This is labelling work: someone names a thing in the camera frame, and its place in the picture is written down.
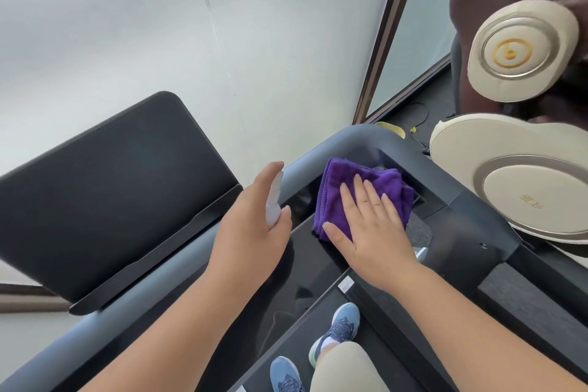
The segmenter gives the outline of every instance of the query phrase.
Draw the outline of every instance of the purple cloth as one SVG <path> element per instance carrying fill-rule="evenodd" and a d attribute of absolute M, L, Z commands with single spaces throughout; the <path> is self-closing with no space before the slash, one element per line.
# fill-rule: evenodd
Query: purple cloth
<path fill-rule="evenodd" d="M 351 239 L 351 231 L 349 230 L 349 223 L 345 218 L 339 189 L 342 183 L 346 183 L 353 199 L 355 199 L 355 189 L 353 187 L 353 177 L 355 174 L 359 174 L 362 180 L 371 181 L 380 197 L 384 193 L 387 194 L 398 211 L 402 225 L 406 228 L 410 211 L 412 210 L 412 203 L 415 199 L 415 190 L 402 181 L 402 175 L 397 169 L 380 171 L 360 166 L 348 160 L 331 158 L 327 162 L 323 178 L 320 182 L 319 197 L 316 202 L 315 222 L 312 227 L 313 232 L 321 240 L 329 241 L 327 234 L 323 230 L 323 224 L 328 221 L 337 225 Z"/>

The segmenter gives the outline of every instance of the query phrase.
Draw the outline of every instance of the gold logo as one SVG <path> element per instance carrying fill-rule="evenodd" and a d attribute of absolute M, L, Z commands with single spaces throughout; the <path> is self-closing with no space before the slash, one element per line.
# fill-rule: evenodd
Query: gold logo
<path fill-rule="evenodd" d="M 516 69 L 529 62 L 532 55 L 533 46 L 531 44 L 525 39 L 512 38 L 502 41 L 496 46 L 492 60 L 501 69 Z"/>
<path fill-rule="evenodd" d="M 525 202 L 527 205 L 530 205 L 533 208 L 537 208 L 537 209 L 543 209 L 543 208 L 545 208 L 545 206 L 543 206 L 542 204 L 540 204 L 540 202 L 538 202 L 537 200 L 535 200 L 530 195 L 521 195 L 519 198 L 521 200 L 523 200 L 523 202 Z"/>

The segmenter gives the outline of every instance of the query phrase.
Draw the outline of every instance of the person's left hand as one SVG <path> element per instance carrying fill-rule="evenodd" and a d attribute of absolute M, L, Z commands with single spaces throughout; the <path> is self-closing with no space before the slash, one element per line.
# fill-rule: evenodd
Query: person's left hand
<path fill-rule="evenodd" d="M 280 262 L 292 231 L 290 207 L 282 209 L 270 230 L 265 204 L 272 181 L 284 164 L 270 163 L 255 177 L 231 209 L 217 232 L 207 275 L 223 288 L 248 301 Z"/>

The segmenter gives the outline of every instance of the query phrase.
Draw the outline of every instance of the beige pants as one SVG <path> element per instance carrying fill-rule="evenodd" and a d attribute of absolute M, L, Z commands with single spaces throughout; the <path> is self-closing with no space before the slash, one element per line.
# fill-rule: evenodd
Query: beige pants
<path fill-rule="evenodd" d="M 368 354 L 359 344 L 339 344 L 320 360 L 311 392 L 390 392 Z"/>

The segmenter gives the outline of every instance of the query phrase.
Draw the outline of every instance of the finger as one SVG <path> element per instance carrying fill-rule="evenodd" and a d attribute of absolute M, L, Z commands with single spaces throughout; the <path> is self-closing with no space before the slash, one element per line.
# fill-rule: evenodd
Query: finger
<path fill-rule="evenodd" d="M 267 164 L 261 172 L 257 174 L 254 182 L 247 188 L 250 191 L 249 195 L 253 200 L 254 206 L 265 211 L 265 202 L 268 201 L 269 189 L 272 187 L 272 182 L 284 167 L 282 161 L 274 161 Z"/>
<path fill-rule="evenodd" d="M 355 201 L 357 202 L 357 208 L 362 213 L 365 220 L 374 220 L 376 213 L 371 206 L 368 198 L 368 193 L 362 183 L 362 178 L 359 174 L 356 174 L 353 178 L 353 187 L 355 188 Z"/>
<path fill-rule="evenodd" d="M 277 223 L 270 230 L 269 235 L 272 236 L 272 240 L 275 240 L 277 245 L 286 248 L 291 232 L 292 210 L 290 206 L 284 206 L 282 212 L 280 212 L 280 218 L 277 219 Z"/>
<path fill-rule="evenodd" d="M 402 221 L 398 215 L 396 206 L 394 206 L 392 200 L 390 200 L 386 194 L 382 195 L 382 204 L 384 205 L 384 209 L 386 210 L 386 214 L 390 221 L 396 226 L 402 226 Z"/>
<path fill-rule="evenodd" d="M 357 205 L 351 196 L 351 191 L 349 191 L 349 188 L 345 183 L 341 184 L 339 192 L 341 193 L 341 201 L 343 202 L 343 212 L 345 212 L 345 218 L 349 223 L 349 227 L 353 228 L 364 218 L 362 217 L 362 213 L 359 212 L 359 209 L 357 209 Z"/>
<path fill-rule="evenodd" d="M 371 181 L 364 180 L 364 188 L 366 190 L 367 197 L 371 203 L 371 207 L 373 208 L 376 214 L 376 217 L 380 219 L 388 218 L 386 210 L 384 209 L 384 205 L 382 204 L 382 201 L 380 200 L 380 197 L 376 192 L 376 188 L 374 188 L 371 184 Z"/>
<path fill-rule="evenodd" d="M 355 245 L 349 240 L 349 237 L 337 228 L 337 225 L 333 225 L 331 222 L 325 222 L 323 224 L 323 229 L 329 240 L 333 242 L 333 245 L 339 250 L 345 260 L 347 262 L 353 260 L 353 257 L 355 256 Z"/>

